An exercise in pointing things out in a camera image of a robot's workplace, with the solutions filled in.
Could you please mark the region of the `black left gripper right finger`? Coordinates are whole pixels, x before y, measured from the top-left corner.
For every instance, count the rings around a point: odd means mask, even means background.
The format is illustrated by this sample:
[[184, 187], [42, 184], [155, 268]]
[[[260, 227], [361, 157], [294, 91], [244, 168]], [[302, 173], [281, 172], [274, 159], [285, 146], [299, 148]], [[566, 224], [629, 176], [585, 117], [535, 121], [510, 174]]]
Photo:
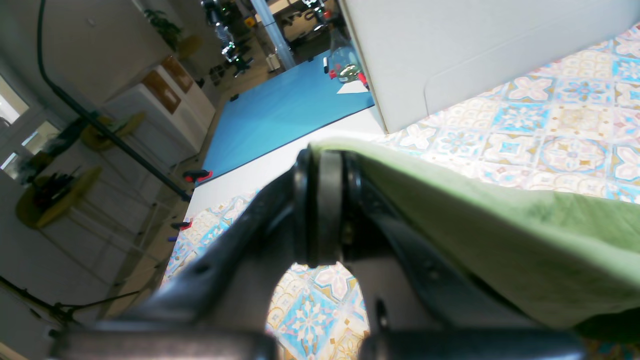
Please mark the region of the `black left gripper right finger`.
[[467, 280], [358, 169], [320, 154], [320, 262], [357, 278], [371, 333], [361, 360], [583, 360], [572, 333], [546, 329]]

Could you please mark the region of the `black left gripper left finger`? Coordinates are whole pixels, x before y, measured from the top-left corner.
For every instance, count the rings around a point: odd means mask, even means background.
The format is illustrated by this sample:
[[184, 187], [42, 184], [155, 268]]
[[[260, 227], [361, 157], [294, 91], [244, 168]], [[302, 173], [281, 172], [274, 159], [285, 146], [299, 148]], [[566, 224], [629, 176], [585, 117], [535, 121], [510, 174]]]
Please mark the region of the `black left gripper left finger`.
[[114, 320], [69, 329], [52, 360], [276, 360], [266, 333], [275, 287], [307, 251], [313, 151], [258, 192], [233, 225], [164, 287]]

